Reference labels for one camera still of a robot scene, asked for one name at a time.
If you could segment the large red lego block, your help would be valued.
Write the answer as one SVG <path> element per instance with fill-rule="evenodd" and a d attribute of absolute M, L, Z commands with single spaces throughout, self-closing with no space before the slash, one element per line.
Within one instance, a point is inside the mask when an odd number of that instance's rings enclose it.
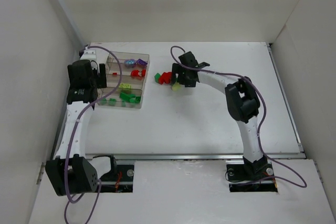
<path fill-rule="evenodd" d="M 164 72 L 158 79 L 159 84 L 171 84 L 172 73 L 171 72 Z"/>

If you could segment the lime lego pile block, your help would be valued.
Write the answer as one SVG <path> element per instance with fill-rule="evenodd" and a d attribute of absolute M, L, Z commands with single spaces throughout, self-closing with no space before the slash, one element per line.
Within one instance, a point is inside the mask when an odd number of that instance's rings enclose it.
<path fill-rule="evenodd" d="M 177 90 L 179 90 L 181 88 L 181 85 L 178 83 L 178 82 L 176 82 L 176 83 L 174 83 L 173 85 L 172 85 L 172 90 L 173 91 L 177 91 Z"/>

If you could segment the small green lego bottom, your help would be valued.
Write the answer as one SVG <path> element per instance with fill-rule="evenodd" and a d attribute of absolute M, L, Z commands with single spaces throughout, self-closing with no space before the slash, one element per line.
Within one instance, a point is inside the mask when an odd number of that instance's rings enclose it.
<path fill-rule="evenodd" d="M 104 105 L 104 104 L 106 104 L 106 103 L 107 103 L 106 98 L 104 98 L 104 99 L 101 100 L 101 104 L 102 104 L 102 105 Z"/>

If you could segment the red arch lego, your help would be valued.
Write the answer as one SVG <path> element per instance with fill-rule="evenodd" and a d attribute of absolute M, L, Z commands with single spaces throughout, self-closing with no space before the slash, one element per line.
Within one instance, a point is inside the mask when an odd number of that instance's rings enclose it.
<path fill-rule="evenodd" d="M 141 77 L 141 75 L 139 74 L 139 70 L 132 70 L 131 71 L 131 76 L 132 77 Z"/>

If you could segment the small red lego block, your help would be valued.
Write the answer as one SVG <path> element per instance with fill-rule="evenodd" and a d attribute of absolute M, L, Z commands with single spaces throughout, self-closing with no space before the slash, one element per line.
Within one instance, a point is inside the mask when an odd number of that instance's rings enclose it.
<path fill-rule="evenodd" d="M 141 71 L 141 77 L 145 77 L 145 75 L 146 75 L 146 70 L 143 69 L 143 70 Z"/>

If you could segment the purple square lego brick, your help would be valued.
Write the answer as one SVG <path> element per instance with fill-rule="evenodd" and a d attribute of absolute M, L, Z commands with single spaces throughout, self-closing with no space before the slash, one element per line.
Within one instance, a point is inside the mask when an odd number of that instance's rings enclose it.
<path fill-rule="evenodd" d="M 136 64 L 139 65 L 142 68 L 145 68 L 148 65 L 148 63 L 146 61 L 142 60 L 142 59 L 138 59 L 136 61 Z"/>

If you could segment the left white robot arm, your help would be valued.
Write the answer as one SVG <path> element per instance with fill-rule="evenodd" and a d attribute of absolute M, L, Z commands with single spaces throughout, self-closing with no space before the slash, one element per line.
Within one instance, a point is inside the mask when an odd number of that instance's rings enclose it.
<path fill-rule="evenodd" d="M 113 155 L 100 155 L 89 161 L 85 154 L 98 89 L 106 86 L 104 65 L 94 67 L 91 60 L 84 59 L 68 65 L 67 70 L 70 87 L 65 129 L 55 157 L 47 161 L 45 167 L 58 196 L 95 192 L 103 175 L 117 172 Z"/>

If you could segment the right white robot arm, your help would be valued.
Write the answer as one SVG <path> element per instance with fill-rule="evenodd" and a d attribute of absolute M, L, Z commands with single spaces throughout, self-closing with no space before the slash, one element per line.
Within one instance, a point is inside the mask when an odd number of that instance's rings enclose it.
<path fill-rule="evenodd" d="M 206 84 L 225 95 L 229 115 L 237 122 L 243 142 L 244 169 L 248 174 L 258 173 L 267 163 L 258 142 L 257 116 L 260 101 L 255 89 L 246 77 L 237 80 L 210 70 L 209 64 L 198 63 L 189 51 L 178 57 L 180 62 L 172 64 L 171 84 L 179 83 L 187 88 Z"/>

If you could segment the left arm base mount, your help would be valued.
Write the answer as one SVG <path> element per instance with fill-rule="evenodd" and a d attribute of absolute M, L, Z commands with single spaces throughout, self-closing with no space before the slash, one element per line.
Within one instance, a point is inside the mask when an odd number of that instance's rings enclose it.
<path fill-rule="evenodd" d="M 117 165 L 117 171 L 104 174 L 102 181 L 102 193 L 132 193 L 134 179 L 134 165 Z"/>

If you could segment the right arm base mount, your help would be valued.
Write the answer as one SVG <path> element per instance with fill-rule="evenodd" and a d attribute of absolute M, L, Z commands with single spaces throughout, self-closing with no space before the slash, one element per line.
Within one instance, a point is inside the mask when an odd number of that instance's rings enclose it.
<path fill-rule="evenodd" d="M 225 179 L 229 182 L 231 193 L 277 193 L 278 188 L 273 178 L 271 163 L 256 174 L 249 174 L 242 162 L 226 162 Z"/>

